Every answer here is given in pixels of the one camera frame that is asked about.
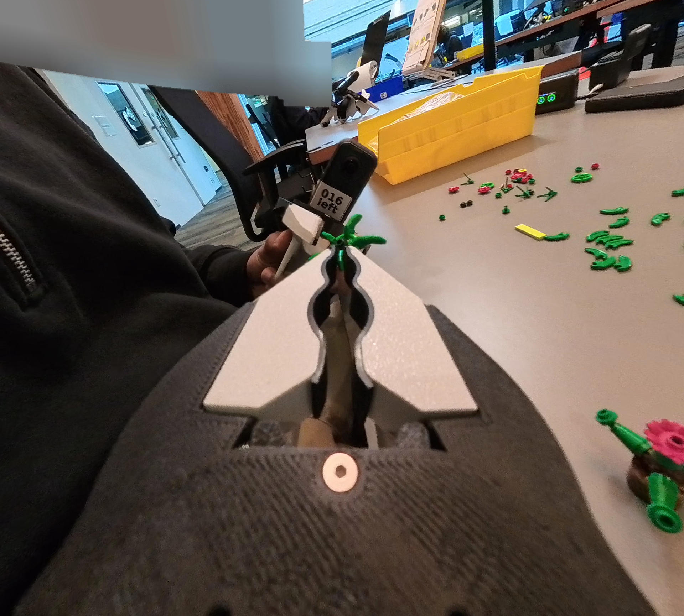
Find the wooden background desk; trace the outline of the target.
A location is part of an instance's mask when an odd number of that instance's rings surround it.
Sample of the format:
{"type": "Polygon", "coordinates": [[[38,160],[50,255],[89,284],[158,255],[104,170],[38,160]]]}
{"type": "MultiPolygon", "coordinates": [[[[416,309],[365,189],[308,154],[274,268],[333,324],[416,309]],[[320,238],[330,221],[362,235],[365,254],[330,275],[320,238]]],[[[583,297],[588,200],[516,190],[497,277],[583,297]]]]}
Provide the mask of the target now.
{"type": "Polygon", "coordinates": [[[496,41],[496,56],[502,59],[522,54],[529,62],[533,60],[536,48],[577,38],[587,25],[593,25],[604,17],[629,11],[655,12],[658,20],[682,18],[683,0],[603,0],[496,41]]]}

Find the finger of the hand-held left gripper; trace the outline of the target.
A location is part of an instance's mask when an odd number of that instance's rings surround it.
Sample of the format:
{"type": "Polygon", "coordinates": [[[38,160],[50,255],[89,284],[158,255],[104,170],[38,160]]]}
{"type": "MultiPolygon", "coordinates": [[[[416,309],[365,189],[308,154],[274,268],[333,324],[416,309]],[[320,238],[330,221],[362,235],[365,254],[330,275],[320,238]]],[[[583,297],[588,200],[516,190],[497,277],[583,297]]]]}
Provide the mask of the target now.
{"type": "Polygon", "coordinates": [[[281,220],[303,249],[320,249],[323,219],[318,215],[299,205],[290,204],[285,208],[281,220]]]}

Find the black office chair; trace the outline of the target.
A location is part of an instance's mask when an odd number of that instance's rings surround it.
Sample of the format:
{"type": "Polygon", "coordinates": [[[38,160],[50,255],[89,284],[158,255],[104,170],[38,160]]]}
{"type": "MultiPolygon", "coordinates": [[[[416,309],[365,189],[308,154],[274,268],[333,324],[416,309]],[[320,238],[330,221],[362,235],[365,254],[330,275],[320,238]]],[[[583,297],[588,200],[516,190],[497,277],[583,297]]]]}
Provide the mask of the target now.
{"type": "Polygon", "coordinates": [[[198,92],[155,85],[150,90],[224,173],[247,237],[260,242],[281,230],[283,209],[278,201],[304,200],[315,183],[305,143],[281,146],[253,161],[198,92]]]}

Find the small brick flower plant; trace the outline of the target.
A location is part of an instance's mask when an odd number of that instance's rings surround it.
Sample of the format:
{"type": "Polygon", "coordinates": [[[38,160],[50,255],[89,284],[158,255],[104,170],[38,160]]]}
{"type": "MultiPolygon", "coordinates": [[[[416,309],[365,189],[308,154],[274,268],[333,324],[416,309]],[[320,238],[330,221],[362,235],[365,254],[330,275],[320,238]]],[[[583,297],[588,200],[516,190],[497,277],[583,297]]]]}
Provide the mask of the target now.
{"type": "Polygon", "coordinates": [[[610,409],[600,409],[596,421],[627,448],[630,491],[646,508],[650,523],[664,533],[683,531],[683,425],[670,419],[646,424],[643,434],[619,423],[610,409]]]}

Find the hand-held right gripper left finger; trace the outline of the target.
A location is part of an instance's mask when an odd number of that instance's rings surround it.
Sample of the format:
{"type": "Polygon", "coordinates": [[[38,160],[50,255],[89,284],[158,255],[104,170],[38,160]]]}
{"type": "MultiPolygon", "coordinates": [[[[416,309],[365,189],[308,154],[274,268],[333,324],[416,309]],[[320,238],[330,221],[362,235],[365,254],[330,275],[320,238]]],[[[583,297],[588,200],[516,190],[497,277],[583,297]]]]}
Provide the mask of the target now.
{"type": "Polygon", "coordinates": [[[318,415],[341,429],[341,320],[332,355],[321,326],[330,314],[335,249],[291,273],[250,308],[203,399],[223,416],[298,426],[318,415]]]}

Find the black power bank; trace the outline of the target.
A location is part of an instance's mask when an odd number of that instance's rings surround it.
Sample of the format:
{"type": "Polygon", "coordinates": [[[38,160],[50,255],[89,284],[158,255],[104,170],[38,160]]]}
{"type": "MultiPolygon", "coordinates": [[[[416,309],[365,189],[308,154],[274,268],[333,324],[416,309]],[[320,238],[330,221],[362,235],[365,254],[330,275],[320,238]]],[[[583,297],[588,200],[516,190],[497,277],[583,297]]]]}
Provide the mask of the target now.
{"type": "Polygon", "coordinates": [[[678,108],[683,105],[683,77],[666,82],[614,88],[586,100],[587,114],[678,108]]]}

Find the stacked yellow plastic bins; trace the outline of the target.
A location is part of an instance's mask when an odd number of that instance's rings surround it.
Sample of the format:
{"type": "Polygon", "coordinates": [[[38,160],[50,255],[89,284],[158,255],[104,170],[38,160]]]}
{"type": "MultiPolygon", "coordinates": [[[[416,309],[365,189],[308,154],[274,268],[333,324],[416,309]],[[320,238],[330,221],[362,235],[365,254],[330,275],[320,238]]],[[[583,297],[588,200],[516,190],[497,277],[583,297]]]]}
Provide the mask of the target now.
{"type": "Polygon", "coordinates": [[[543,66],[475,78],[359,122],[376,173],[400,184],[533,132],[543,66]]]}

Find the person's left forearm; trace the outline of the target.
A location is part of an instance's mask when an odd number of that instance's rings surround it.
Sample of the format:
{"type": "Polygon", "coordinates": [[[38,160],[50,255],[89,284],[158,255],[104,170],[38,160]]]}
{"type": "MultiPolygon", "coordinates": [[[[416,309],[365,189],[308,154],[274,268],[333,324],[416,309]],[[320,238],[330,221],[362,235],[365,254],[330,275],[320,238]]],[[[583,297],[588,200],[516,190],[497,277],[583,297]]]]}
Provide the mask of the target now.
{"type": "Polygon", "coordinates": [[[235,307],[252,302],[253,282],[247,265],[258,250],[256,247],[246,251],[229,245],[180,245],[180,248],[213,298],[235,307]]]}

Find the scattered green leaf pieces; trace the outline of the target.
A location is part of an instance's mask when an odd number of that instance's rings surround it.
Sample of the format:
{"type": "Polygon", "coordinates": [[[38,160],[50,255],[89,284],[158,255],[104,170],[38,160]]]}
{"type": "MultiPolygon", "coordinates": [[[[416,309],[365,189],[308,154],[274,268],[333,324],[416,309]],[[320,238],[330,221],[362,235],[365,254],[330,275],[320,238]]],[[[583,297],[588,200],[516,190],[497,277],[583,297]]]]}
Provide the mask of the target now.
{"type": "Polygon", "coordinates": [[[570,241],[591,257],[593,271],[636,272],[643,289],[683,306],[683,189],[659,195],[656,203],[636,198],[605,206],[590,205],[588,223],[570,229],[532,229],[539,242],[570,241]]]}

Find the small blue box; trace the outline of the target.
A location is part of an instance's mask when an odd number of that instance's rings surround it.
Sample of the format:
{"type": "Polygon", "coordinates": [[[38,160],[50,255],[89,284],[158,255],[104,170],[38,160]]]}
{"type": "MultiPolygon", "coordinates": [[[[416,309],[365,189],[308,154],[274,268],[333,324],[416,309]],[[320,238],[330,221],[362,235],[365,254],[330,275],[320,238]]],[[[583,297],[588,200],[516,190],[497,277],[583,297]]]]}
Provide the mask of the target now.
{"type": "Polygon", "coordinates": [[[404,91],[404,78],[401,74],[389,77],[367,89],[368,99],[373,103],[386,100],[401,94],[404,91]]]}

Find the black power adapter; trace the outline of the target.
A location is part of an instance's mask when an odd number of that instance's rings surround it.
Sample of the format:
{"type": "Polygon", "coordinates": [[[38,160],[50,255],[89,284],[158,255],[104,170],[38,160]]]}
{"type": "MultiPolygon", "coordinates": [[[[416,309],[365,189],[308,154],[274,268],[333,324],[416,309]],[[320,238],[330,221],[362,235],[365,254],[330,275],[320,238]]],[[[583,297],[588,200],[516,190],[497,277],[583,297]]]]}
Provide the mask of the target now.
{"type": "Polygon", "coordinates": [[[617,87],[631,72],[633,60],[642,55],[651,35],[652,25],[646,23],[632,30],[617,51],[601,56],[589,68],[589,91],[606,91],[617,87]]]}

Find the person's black jacket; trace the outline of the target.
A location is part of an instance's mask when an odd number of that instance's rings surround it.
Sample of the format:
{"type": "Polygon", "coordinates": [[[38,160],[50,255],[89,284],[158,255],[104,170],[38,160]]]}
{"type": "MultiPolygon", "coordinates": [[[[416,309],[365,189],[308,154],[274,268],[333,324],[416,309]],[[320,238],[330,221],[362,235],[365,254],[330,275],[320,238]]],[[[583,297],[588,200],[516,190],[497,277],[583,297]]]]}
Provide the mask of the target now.
{"type": "Polygon", "coordinates": [[[132,415],[238,307],[37,73],[1,64],[1,614],[132,415]]]}

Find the pile of small flower pieces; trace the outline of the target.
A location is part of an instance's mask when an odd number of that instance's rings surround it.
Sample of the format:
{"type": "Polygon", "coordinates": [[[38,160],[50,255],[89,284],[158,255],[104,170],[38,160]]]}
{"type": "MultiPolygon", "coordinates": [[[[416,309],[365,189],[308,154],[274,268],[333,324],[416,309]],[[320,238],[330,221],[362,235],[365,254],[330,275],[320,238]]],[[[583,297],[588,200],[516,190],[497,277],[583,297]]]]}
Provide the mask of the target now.
{"type": "Polygon", "coordinates": [[[456,183],[443,189],[447,197],[460,210],[468,210],[478,202],[491,199],[500,204],[501,213],[509,215],[511,207],[506,201],[528,201],[539,199],[550,202],[559,194],[557,190],[539,183],[538,177],[524,167],[503,170],[496,181],[484,181],[472,174],[464,173],[456,183]]]}

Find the green wheel stem piece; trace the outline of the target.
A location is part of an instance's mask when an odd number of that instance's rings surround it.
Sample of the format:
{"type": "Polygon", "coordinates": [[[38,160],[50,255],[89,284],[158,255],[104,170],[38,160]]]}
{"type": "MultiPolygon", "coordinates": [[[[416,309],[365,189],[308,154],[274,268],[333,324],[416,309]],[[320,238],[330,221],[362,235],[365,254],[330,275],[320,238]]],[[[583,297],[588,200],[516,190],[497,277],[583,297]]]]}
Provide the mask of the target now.
{"type": "Polygon", "coordinates": [[[363,216],[360,213],[352,215],[345,223],[340,235],[332,235],[321,231],[320,237],[325,239],[329,246],[335,249],[335,262],[339,271],[345,271],[347,251],[351,247],[366,253],[372,245],[385,245],[387,240],[379,235],[359,235],[356,227],[363,216]]]}

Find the person's left hand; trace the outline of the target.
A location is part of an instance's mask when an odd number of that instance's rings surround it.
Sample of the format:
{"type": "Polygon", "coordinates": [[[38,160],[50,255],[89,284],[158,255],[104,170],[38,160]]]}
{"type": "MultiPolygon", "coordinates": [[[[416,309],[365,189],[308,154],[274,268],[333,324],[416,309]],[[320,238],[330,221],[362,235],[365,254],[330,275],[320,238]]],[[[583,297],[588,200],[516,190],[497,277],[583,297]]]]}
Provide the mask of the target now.
{"type": "Polygon", "coordinates": [[[255,300],[279,280],[283,261],[290,254],[295,234],[289,229],[270,234],[250,255],[245,266],[249,299],[255,300]]]}

